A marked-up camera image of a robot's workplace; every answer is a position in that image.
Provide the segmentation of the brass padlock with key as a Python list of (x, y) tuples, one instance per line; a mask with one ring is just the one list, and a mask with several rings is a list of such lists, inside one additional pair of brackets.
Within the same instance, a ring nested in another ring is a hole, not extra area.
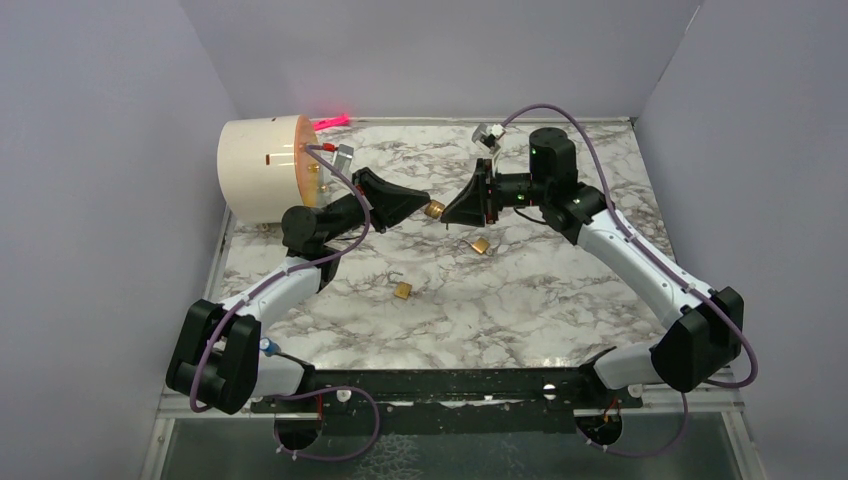
[(459, 242), (461, 245), (469, 247), (478, 255), (491, 256), (493, 254), (491, 243), (484, 237), (479, 237), (475, 240), (460, 239)]

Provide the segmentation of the brass padlock long shackle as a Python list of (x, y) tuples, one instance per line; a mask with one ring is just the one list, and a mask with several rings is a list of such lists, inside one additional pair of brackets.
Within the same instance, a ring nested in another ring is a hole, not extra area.
[(424, 209), (424, 213), (431, 219), (440, 219), (445, 209), (445, 205), (439, 201), (432, 200)]

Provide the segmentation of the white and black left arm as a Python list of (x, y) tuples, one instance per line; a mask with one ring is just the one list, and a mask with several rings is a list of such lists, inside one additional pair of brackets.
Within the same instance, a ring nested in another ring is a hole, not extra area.
[(287, 254), (270, 274), (222, 302), (200, 299), (189, 307), (166, 385), (186, 395), (192, 411), (234, 414), (266, 396), (294, 411), (313, 401), (313, 366), (269, 339), (268, 326), (334, 279), (343, 253), (331, 241), (353, 230), (383, 233), (431, 201), (427, 192), (387, 182), (368, 168), (348, 185), (349, 194), (323, 207), (298, 205), (283, 214)]

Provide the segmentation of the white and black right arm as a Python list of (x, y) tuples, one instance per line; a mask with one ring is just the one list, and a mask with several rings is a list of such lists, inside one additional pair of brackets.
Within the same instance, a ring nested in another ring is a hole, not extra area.
[(740, 355), (744, 300), (736, 290), (716, 290), (686, 273), (610, 206), (604, 193), (580, 181), (576, 146), (564, 130), (533, 131), (528, 172), (511, 174), (496, 168), (504, 133), (500, 125), (475, 130), (473, 142), (490, 155), (477, 159), (441, 222), (485, 227), (505, 208), (537, 207), (548, 227), (609, 267), (666, 330), (654, 343), (612, 349), (588, 361), (589, 372), (576, 383), (585, 404), (600, 407), (618, 389), (636, 384), (666, 384), (688, 393)]

